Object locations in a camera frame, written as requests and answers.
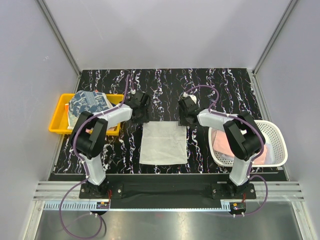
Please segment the cream white towel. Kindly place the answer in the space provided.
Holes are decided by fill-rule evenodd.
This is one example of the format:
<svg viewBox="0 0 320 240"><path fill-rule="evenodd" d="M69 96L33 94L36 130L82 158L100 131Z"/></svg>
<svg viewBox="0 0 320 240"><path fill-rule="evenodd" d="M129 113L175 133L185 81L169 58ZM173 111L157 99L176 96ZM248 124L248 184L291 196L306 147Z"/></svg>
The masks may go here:
<svg viewBox="0 0 320 240"><path fill-rule="evenodd" d="M187 128L177 121L143 124L139 163L143 165L184 165L187 156Z"/></svg>

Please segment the blue patterned white towel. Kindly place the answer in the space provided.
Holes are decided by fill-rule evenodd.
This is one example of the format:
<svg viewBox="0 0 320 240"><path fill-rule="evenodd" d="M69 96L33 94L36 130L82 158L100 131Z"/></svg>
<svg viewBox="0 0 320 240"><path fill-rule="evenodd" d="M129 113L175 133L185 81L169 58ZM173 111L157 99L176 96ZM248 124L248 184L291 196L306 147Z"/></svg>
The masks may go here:
<svg viewBox="0 0 320 240"><path fill-rule="evenodd" d="M123 95L105 94L99 91L78 91L65 105L68 130L73 130L82 112L96 114L105 112L123 100Z"/></svg>

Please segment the pink towel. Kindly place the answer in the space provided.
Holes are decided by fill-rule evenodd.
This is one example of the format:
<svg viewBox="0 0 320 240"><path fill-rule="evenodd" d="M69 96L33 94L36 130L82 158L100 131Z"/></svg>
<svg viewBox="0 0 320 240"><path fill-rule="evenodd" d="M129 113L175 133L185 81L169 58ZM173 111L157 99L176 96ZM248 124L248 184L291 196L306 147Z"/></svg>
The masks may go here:
<svg viewBox="0 0 320 240"><path fill-rule="evenodd" d="M224 132L220 130L212 130L211 131L211 143L213 150L218 152L222 158L233 161L235 155L232 153L231 148L229 146L227 136ZM253 161L254 165L264 165L267 160L268 155L268 145L264 145L264 151L262 155L260 155L258 158L256 158Z"/></svg>

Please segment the light blue towel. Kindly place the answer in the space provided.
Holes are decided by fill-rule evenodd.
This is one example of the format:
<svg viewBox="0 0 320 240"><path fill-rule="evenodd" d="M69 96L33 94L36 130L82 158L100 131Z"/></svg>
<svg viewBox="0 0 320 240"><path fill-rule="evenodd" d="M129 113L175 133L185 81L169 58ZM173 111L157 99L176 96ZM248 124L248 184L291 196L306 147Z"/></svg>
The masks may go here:
<svg viewBox="0 0 320 240"><path fill-rule="evenodd" d="M265 160L264 160L264 164L265 165L271 165L275 162L274 160L274 150L271 144L266 143L264 145L264 150L266 152L265 154Z"/></svg>

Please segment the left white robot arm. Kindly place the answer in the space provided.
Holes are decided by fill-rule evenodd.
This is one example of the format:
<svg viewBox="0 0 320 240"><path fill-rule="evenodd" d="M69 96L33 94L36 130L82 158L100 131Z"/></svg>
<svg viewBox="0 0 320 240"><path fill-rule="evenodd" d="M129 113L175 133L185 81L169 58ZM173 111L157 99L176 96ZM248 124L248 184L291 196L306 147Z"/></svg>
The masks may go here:
<svg viewBox="0 0 320 240"><path fill-rule="evenodd" d="M85 193L97 198L103 198L110 193L109 182L101 160L107 130L126 121L135 124L149 122L150 103L149 94L132 91L128 99L123 99L109 109L94 113L85 110L79 115L70 140L75 154L84 166L85 180L81 182L81 186Z"/></svg>

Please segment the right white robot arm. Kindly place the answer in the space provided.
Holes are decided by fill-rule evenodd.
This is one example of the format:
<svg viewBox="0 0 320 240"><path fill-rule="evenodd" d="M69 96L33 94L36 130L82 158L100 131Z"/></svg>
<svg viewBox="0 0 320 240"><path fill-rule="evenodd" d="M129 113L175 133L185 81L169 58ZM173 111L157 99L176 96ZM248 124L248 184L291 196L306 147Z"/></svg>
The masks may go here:
<svg viewBox="0 0 320 240"><path fill-rule="evenodd" d="M232 170L224 189L232 198L244 194L250 180L253 160L264 152L265 137L252 115L227 114L200 108L191 95L178 101L179 125L186 127L209 127L226 134L227 143L234 154Z"/></svg>

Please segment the yellow plastic tray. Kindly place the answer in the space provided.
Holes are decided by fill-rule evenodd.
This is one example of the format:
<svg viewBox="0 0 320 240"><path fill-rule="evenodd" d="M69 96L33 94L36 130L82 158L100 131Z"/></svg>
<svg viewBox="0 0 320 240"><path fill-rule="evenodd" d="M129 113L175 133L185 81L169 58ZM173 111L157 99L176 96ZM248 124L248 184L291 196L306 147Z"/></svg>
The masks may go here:
<svg viewBox="0 0 320 240"><path fill-rule="evenodd" d="M73 98L75 93L63 93L55 108L53 117L49 124L48 130L52 133L61 134L61 135L70 135L72 133L71 129L68 129L69 122L68 122L68 111L65 107L69 101ZM120 103L124 95L123 94L106 94L107 99L112 104ZM117 126L113 128L109 128L106 132L107 136L118 136L121 129L121 124L118 123Z"/></svg>

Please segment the white perforated plastic basket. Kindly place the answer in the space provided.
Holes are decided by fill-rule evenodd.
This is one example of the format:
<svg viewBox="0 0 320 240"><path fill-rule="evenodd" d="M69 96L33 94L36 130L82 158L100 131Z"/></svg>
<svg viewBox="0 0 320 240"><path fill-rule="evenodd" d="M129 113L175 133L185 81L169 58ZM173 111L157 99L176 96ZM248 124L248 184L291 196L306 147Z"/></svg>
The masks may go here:
<svg viewBox="0 0 320 240"><path fill-rule="evenodd" d="M261 133L265 138L265 144L271 144L273 147L273 157L274 163L273 164L262 164L262 165L255 165L253 164L254 168L275 168L284 165L288 159L288 151L286 147L285 140L280 129L270 121L266 120L255 120L256 125L260 129ZM208 130L208 144L210 154L214 160L214 162L222 167L232 167L234 160L227 160L222 158L221 155L213 150L212 147L212 131L216 131L216 129L210 127Z"/></svg>

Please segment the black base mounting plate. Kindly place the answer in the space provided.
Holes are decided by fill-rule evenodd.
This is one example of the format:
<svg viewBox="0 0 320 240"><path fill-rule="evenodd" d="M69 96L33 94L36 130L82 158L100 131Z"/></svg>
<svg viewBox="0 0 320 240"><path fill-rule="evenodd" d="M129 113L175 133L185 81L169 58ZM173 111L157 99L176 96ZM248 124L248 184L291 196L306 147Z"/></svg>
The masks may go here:
<svg viewBox="0 0 320 240"><path fill-rule="evenodd" d="M110 174L100 187L84 183L79 197L110 200L111 209L165 210L220 208L222 200L255 200L248 183L231 193L228 174Z"/></svg>

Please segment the left aluminium frame post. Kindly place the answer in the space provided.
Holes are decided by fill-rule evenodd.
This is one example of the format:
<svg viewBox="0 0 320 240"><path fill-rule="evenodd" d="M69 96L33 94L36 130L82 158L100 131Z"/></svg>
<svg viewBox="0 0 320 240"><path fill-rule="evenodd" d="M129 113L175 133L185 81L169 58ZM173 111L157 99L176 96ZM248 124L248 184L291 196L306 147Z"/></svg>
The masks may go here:
<svg viewBox="0 0 320 240"><path fill-rule="evenodd" d="M39 6L44 18L46 19L51 31L53 32L58 44L60 45L65 57L67 58L69 64L71 65L73 71L75 74L79 77L82 73L80 70L78 64L76 63L75 58L73 57L65 39L62 36L61 31L59 30L59 27L48 7L45 0L35 0L37 5Z"/></svg>

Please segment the aluminium frame post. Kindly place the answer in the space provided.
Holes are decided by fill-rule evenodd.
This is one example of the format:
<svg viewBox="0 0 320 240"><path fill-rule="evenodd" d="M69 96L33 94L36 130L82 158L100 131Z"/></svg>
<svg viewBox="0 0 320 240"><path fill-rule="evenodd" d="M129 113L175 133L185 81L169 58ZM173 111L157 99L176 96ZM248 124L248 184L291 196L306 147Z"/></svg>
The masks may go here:
<svg viewBox="0 0 320 240"><path fill-rule="evenodd" d="M82 73L80 70L78 64L76 63L75 58L73 57L65 39L62 36L61 31L59 30L59 27L48 7L45 0L35 0L37 5L39 6L44 18L46 19L51 31L53 32L58 44L60 45L65 57L67 58L69 64L71 65L73 71L75 74L79 77Z"/></svg>
<svg viewBox="0 0 320 240"><path fill-rule="evenodd" d="M287 7L285 8L278 24L276 25L270 39L268 40L261 56L259 57L256 65L252 69L253 76L256 76L259 70L261 69L264 61L266 60L267 56L269 55L270 51L272 50L274 44L276 43L280 33L282 32L283 28L285 27L288 19L290 18L291 14L295 10L299 0L290 0Z"/></svg>

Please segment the right aluminium frame post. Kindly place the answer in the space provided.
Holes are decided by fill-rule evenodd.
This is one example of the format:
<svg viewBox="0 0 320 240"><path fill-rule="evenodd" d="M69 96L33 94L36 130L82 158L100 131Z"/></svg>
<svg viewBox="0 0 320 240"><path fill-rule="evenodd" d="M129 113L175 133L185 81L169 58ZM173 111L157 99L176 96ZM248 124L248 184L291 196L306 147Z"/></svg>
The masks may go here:
<svg viewBox="0 0 320 240"><path fill-rule="evenodd" d="M280 33L282 32L283 28L285 27L288 19L290 18L291 14L295 10L299 0L290 0L287 7L285 8L278 24L276 25L270 39L268 40L261 56L259 57L256 65L252 69L253 76L256 76L259 70L261 69L264 61L266 60L267 56L269 55L270 51L272 50L274 44L276 43Z"/></svg>

